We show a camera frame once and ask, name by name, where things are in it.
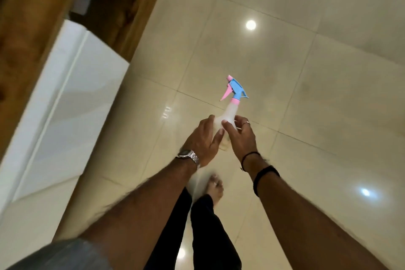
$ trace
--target thick black wristband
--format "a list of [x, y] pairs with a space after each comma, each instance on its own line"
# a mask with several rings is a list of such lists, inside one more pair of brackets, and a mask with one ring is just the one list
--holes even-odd
[[257, 155], [259, 155], [259, 156], [261, 157], [261, 155], [260, 155], [259, 152], [250, 152], [250, 153], [247, 153], [245, 156], [243, 156], [242, 160], [240, 161], [240, 168], [241, 168], [242, 171], [244, 171], [244, 172], [246, 172], [246, 170], [243, 168], [243, 162], [245, 161], [246, 157], [249, 156], [249, 155], [251, 155], [251, 154], [257, 154]]
[[280, 177], [280, 174], [277, 172], [277, 170], [272, 165], [265, 167], [263, 170], [261, 170], [259, 173], [257, 173], [256, 178], [253, 181], [253, 191], [254, 191], [254, 194], [256, 194], [257, 196], [259, 196], [257, 193], [257, 185], [259, 184], [260, 179], [269, 172], [274, 172], [277, 174], [278, 177]]

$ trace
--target white panel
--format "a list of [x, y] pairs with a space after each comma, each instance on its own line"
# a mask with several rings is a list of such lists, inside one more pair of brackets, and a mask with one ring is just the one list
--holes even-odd
[[128, 65], [87, 32], [14, 200], [83, 172]]
[[0, 270], [50, 243], [78, 178], [11, 203], [0, 222]]
[[24, 173], [86, 29], [65, 21], [0, 165], [0, 216]]

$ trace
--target hand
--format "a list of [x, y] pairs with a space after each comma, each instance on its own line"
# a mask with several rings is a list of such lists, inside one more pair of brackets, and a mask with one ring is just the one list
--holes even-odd
[[214, 139], [212, 139], [214, 118], [215, 115], [210, 115], [207, 119], [202, 120], [181, 148], [182, 150], [194, 151], [198, 159], [200, 159], [201, 167], [206, 166], [214, 159], [215, 155], [218, 153], [218, 147], [222, 138], [224, 137], [225, 131], [221, 128], [215, 134]]
[[226, 120], [222, 121], [222, 126], [229, 134], [230, 142], [232, 144], [233, 152], [239, 161], [242, 161], [243, 156], [250, 152], [257, 152], [256, 136], [252, 128], [247, 122], [247, 118], [242, 116], [235, 116], [235, 125], [241, 130], [236, 130], [231, 123]]

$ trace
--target brown wooden furniture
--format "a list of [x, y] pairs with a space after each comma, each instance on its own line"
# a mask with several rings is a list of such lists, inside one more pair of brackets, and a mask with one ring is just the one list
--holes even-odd
[[[73, 0], [0, 0], [0, 159]], [[71, 15], [130, 61], [156, 0], [92, 0]]]

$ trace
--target silver watch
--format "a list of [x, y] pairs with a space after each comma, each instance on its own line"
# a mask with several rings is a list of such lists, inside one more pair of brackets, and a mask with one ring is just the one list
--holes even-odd
[[197, 165], [197, 169], [200, 168], [200, 159], [198, 159], [197, 154], [195, 154], [192, 150], [182, 150], [180, 151], [180, 153], [177, 154], [176, 158], [180, 158], [180, 159], [192, 159], [196, 165]]

